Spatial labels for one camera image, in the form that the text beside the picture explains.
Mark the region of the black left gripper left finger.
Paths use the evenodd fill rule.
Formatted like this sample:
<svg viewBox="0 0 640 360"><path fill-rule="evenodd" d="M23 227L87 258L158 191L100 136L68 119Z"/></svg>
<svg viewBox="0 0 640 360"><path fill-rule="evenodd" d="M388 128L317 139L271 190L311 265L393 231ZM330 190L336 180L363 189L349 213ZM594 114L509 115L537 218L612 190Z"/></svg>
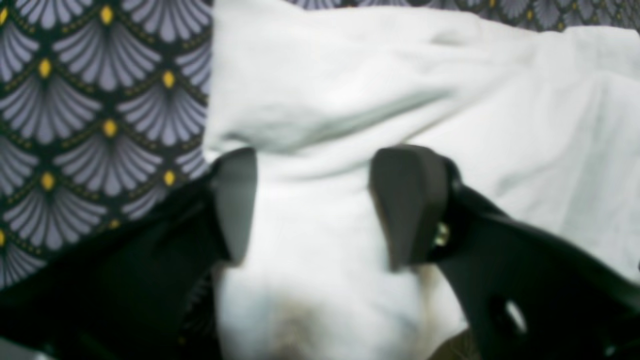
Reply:
<svg viewBox="0 0 640 360"><path fill-rule="evenodd" d="M240 263L253 148L218 157L142 218L82 241L1 292L1 337L57 360L221 360L213 272Z"/></svg>

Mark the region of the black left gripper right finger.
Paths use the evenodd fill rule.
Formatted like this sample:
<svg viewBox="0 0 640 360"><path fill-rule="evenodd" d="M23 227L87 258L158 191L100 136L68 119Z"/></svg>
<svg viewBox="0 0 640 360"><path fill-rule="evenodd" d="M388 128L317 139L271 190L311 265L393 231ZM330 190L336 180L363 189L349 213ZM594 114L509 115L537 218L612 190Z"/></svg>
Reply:
<svg viewBox="0 0 640 360"><path fill-rule="evenodd" d="M516 220L418 145L377 150L369 184L394 269L435 265L483 360L637 360L639 287Z"/></svg>

